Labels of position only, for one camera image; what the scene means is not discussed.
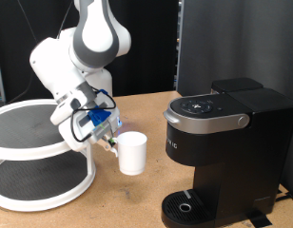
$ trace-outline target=single-serve coffee maker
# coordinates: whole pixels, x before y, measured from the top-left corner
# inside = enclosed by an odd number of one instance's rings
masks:
[[[170,102],[166,152],[195,167],[193,188],[167,196],[169,228],[212,228],[271,213],[293,132],[293,101],[250,79]]]

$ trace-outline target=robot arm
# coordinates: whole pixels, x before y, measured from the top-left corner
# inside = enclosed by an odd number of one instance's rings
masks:
[[[127,54],[130,35],[113,16],[108,0],[75,1],[75,6],[80,11],[80,22],[69,55],[79,69],[92,72],[116,56]]]
[[[52,93],[57,107],[50,117],[70,148],[80,151],[90,143],[106,150],[120,127],[119,109],[105,91],[95,91],[83,72],[97,72],[130,48],[130,35],[111,13],[108,0],[78,0],[80,22],[68,36],[48,38],[30,55],[30,64]]]

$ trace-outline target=black wall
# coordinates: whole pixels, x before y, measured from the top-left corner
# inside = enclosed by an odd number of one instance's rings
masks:
[[[293,99],[293,0],[184,0],[178,91],[252,78]],[[293,140],[282,184],[293,193]]]
[[[38,42],[56,37],[73,0],[19,0]],[[110,0],[117,20],[132,37],[128,55],[107,66],[114,96],[167,91],[173,88],[177,0]],[[64,28],[75,27],[79,13],[72,5]],[[29,83],[29,56],[36,42],[17,0],[0,0],[0,67],[7,101]],[[51,98],[36,76],[20,100]]]

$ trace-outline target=table surface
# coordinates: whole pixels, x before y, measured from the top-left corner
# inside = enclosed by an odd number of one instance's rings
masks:
[[[164,228],[161,221],[163,199],[171,193],[192,188],[194,173],[193,167],[181,165],[166,154],[163,112],[177,97],[180,95],[172,91],[115,98],[123,122],[117,135],[126,131],[147,135],[146,171],[143,174],[133,177],[122,174],[115,155],[94,145],[96,178],[82,196],[44,212],[20,213],[0,208],[0,227]],[[293,200],[277,202],[268,218],[273,223],[271,227],[293,227]],[[253,226],[247,220],[229,227]]]

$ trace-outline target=coffee maker drip tray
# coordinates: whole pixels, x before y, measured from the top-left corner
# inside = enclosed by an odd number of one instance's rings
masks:
[[[214,227],[214,215],[209,213],[193,189],[167,196],[162,209],[166,227]]]

